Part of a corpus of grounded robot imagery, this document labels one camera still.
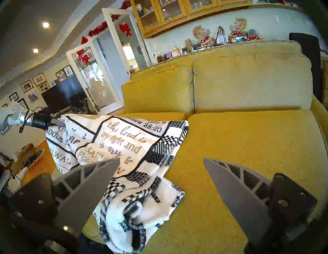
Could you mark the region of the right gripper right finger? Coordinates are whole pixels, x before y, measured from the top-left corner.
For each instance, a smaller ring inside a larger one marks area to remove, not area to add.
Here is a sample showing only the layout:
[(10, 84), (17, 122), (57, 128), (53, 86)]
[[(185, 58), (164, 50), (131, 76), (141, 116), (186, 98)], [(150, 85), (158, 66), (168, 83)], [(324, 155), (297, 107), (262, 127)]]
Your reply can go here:
[(204, 158), (204, 166), (246, 235), (246, 246), (286, 246), (307, 229), (317, 199), (288, 176), (277, 172), (269, 180), (210, 158)]

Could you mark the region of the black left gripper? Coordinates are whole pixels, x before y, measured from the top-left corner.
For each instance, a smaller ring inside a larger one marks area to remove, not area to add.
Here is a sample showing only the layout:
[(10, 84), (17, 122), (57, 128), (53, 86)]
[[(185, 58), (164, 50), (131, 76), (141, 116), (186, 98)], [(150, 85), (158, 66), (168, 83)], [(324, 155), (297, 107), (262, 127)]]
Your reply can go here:
[(48, 130), (52, 126), (60, 126), (60, 120), (53, 118), (49, 110), (32, 113), (32, 127)]

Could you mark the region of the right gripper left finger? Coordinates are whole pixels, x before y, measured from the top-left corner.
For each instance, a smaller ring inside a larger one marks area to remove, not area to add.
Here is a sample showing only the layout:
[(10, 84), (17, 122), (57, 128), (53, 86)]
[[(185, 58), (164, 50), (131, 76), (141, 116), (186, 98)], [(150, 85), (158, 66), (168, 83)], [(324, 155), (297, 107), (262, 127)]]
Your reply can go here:
[(120, 159), (78, 166), (56, 180), (43, 173), (8, 200), (10, 222), (42, 238), (75, 238), (102, 199)]

